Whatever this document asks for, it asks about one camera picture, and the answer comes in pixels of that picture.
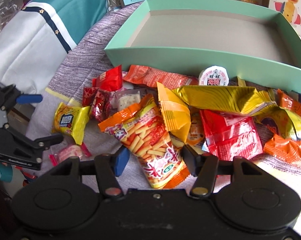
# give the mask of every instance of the rocket illustration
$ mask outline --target rocket illustration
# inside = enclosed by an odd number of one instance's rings
[[[298,0],[287,0],[286,2],[275,1],[275,9],[281,12],[289,23],[301,25],[300,15],[295,7],[296,3],[298,3]]]

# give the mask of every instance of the red snack bag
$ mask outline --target red snack bag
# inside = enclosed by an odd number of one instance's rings
[[[184,162],[180,151],[172,145],[151,94],[98,126],[102,132],[114,135],[138,157],[151,187],[162,188],[181,174]]]
[[[133,84],[143,84],[148,87],[157,87],[157,82],[168,89],[175,89],[184,85],[198,85],[195,77],[170,73],[147,66],[131,65],[124,80]]]
[[[93,116],[97,121],[102,122],[107,119],[110,115],[111,104],[109,99],[111,92],[98,89],[95,95],[92,107],[91,107],[91,116]]]
[[[123,86],[122,65],[102,73],[98,78],[92,80],[93,87],[106,91],[117,91]]]
[[[84,87],[82,106],[91,106],[96,95],[97,87]]]
[[[263,147],[252,117],[201,110],[209,152],[220,160],[234,156],[251,159],[263,153]]]
[[[65,161],[67,158],[77,156],[80,159],[83,157],[91,157],[91,153],[87,149],[86,145],[83,143],[81,146],[75,145],[68,145],[66,148],[60,150],[56,154],[50,154],[49,159],[51,160],[53,166],[58,165],[62,161]]]

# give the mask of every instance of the orange snack bag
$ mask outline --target orange snack bag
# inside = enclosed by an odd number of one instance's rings
[[[301,166],[301,141],[283,139],[274,134],[264,146],[264,152],[282,161]]]
[[[114,135],[134,155],[153,188],[162,188],[183,168],[180,151],[174,149],[163,118],[151,94],[98,124]]]
[[[128,74],[123,79],[133,84],[143,84],[153,88],[157,87],[157,82],[162,83],[168,89],[175,89],[184,85],[198,85],[198,80],[195,77],[139,65],[131,65]]]
[[[301,103],[286,95],[280,89],[277,90],[279,97],[279,106],[287,108],[301,117]]]

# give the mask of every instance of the black clamp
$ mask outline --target black clamp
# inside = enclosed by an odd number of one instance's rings
[[[42,154],[63,141],[61,134],[27,138],[9,125],[7,114],[17,104],[39,103],[41,95],[21,93],[14,85],[0,88],[0,161],[34,170],[41,169]]]

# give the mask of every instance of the white fabric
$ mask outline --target white fabric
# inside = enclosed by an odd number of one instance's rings
[[[0,33],[0,82],[42,93],[67,53],[38,12],[18,12]]]
[[[58,28],[59,32],[63,36],[64,40],[68,43],[70,48],[74,49],[76,47],[75,41],[72,39],[61,18],[58,16],[55,9],[50,4],[43,2],[30,2],[26,6],[43,8],[49,14],[52,21],[55,23],[56,27]]]

